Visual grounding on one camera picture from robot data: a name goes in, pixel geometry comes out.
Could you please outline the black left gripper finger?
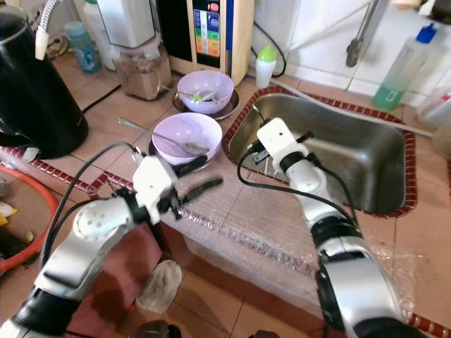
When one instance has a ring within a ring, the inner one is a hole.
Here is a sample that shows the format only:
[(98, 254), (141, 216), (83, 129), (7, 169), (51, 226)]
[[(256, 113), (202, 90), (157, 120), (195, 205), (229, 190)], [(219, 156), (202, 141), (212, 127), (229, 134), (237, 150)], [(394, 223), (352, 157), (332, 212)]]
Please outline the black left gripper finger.
[(192, 201), (199, 199), (200, 196), (202, 196), (202, 194), (205, 194), (207, 191), (215, 189), (216, 187), (220, 186), (220, 184), (223, 184), (223, 178), (215, 177), (210, 178), (210, 180), (203, 181), (200, 184), (197, 184), (196, 187), (191, 187), (191, 189), (187, 190), (187, 192), (184, 193), (183, 196), (181, 197), (180, 205), (186, 206)]
[(209, 162), (208, 158), (193, 158), (190, 162), (172, 166), (172, 171), (176, 174), (176, 177), (184, 177), (204, 167), (207, 162)]

